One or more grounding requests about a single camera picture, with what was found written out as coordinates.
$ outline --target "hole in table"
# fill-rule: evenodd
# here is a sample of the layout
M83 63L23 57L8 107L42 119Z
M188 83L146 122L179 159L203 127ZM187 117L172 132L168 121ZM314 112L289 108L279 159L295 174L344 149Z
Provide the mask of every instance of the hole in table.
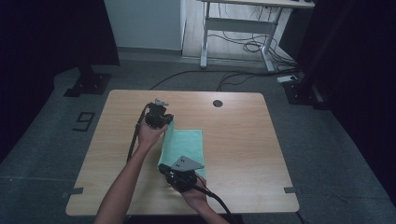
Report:
M220 100L215 100L215 101L213 102L213 106L215 106L215 107L221 107L221 106L222 106L222 101L220 101Z

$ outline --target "wire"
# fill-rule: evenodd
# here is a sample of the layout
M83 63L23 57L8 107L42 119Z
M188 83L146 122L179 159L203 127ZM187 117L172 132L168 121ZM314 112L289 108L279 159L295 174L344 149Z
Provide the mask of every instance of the wire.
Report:
M266 8L268 8L268 7L266 7ZM272 8L272 7L270 7L270 8ZM273 11L273 12L277 12L278 10L279 10L279 7L277 7L276 10ZM267 11L267 10L265 10L265 12L266 12L266 13L271 13L271 11Z
M200 176L198 176L196 173L195 173L194 175L201 181L202 185L204 185L204 188L205 188L207 191L212 192L212 191L210 191L210 189L206 186L206 184L204 183L204 180L202 180L202 178L201 178Z
M252 72L246 72L246 71L226 71L226 70L213 70L213 71L202 71L202 70L190 70L190 71L183 71L183 72L179 72L176 74L171 75L170 77L167 77L163 80L161 80L160 82L158 82L157 84L155 84L153 87L151 87L149 90L152 91L154 90L156 87L158 87L159 85L163 84L165 81L173 78L173 77L178 77L181 75L185 75L185 74L191 74L191 73L224 73L223 77L220 80L219 85L216 88L216 91L222 91L222 86L224 85L239 85L244 83L245 81L243 81L242 83L225 83L225 80L231 78L231 77L237 77L237 76L254 76L254 77L269 77L269 76L275 76L275 75L280 75L280 74L287 74L287 73L296 73L299 72L300 70L298 68L291 68L291 69L285 69L285 70L278 70L277 72L272 72L272 73L252 73Z
M145 108L143 109L142 113L140 114L139 120L137 121L136 125L134 126L134 137L132 139L131 146L129 147L128 156L126 159L127 162L132 157L132 152L134 151L134 144L136 142L136 137L139 135L139 130L140 130L140 126L142 124L142 120L145 117L146 110L149 106L150 106L150 104L146 104Z
M259 18L257 18L258 21L262 18L262 11L260 12Z
M219 16L221 17L220 3L219 3Z
M213 193L213 192L211 192L211 191L208 191L208 190L206 190L206 189L200 188L200 187L198 187L198 186L196 186L196 185L191 185L191 187L192 187L193 189L196 189L196 190L198 190L198 191L200 191L200 192L206 194L207 196L209 196L209 197L211 197L211 198L216 199L216 201L218 201L219 204L220 204L220 205L224 208L224 210L226 211L226 213L227 213L227 215L229 216L231 222L234 223L234 224L238 224L238 221L236 221L236 219L235 219L235 217L233 216L233 214L231 213L230 209L228 209L227 205L225 205L224 201L223 201L218 195L216 195L215 193Z
M308 223L308 222L305 220L305 218L303 218L303 217L301 216L301 214L300 214L299 211L297 211L296 214L297 214L297 217L300 219L300 221L301 221L302 224Z
M271 18L271 13L272 13L272 7L270 7L270 12L268 13L268 21L269 21L270 18Z

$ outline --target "white wall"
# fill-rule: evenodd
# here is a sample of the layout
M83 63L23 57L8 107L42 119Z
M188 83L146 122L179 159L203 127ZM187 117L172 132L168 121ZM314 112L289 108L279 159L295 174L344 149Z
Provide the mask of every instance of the white wall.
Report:
M117 47L181 50L186 0L105 0Z

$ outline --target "black curtain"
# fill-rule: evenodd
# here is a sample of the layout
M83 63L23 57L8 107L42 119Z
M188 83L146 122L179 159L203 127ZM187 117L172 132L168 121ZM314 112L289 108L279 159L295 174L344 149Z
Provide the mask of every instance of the black curtain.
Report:
M396 2L321 0L311 20L298 63L396 204Z
M53 90L53 79L81 65L119 65L103 0L0 2L0 161Z

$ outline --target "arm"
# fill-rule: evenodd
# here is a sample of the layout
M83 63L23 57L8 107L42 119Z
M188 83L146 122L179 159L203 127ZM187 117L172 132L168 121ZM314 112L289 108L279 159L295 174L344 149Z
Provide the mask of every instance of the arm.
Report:
M167 127L165 125L160 130L152 130L145 122L142 122L138 136L139 145L102 200L94 221L95 224L122 223L124 221L143 161Z
M199 176L202 182L198 180L197 186L204 188L206 180ZM194 209L208 224L225 224L228 223L223 217L219 216L207 203L206 195L196 189L190 189L181 193L186 203Z

